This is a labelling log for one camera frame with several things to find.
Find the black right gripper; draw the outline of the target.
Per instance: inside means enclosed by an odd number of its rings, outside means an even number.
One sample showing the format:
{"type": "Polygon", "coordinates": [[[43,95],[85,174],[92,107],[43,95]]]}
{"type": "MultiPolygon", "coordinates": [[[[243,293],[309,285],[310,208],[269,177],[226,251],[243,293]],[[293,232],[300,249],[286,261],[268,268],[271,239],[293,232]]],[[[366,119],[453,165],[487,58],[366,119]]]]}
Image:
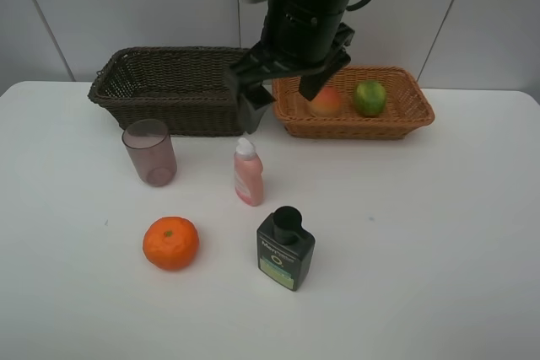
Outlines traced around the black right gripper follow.
{"type": "Polygon", "coordinates": [[[354,31],[341,14],[316,14],[291,0],[269,0],[260,40],[224,74],[240,127],[254,133],[274,97],[267,79],[300,77],[299,93],[313,100],[351,58],[345,46],[354,31]]]}

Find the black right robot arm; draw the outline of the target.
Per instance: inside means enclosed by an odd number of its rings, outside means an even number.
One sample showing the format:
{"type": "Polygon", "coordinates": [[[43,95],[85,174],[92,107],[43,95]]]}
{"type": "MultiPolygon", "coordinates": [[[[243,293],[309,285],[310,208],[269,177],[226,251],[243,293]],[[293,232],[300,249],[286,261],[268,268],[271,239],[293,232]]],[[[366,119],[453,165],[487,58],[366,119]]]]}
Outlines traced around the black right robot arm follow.
{"type": "Polygon", "coordinates": [[[267,2],[260,40],[229,66],[225,83],[237,105],[240,127],[255,132],[274,97],[267,80],[299,78],[300,94],[313,100],[351,58],[345,51],[354,30],[343,15],[366,6],[349,0],[246,0],[267,2]]]}

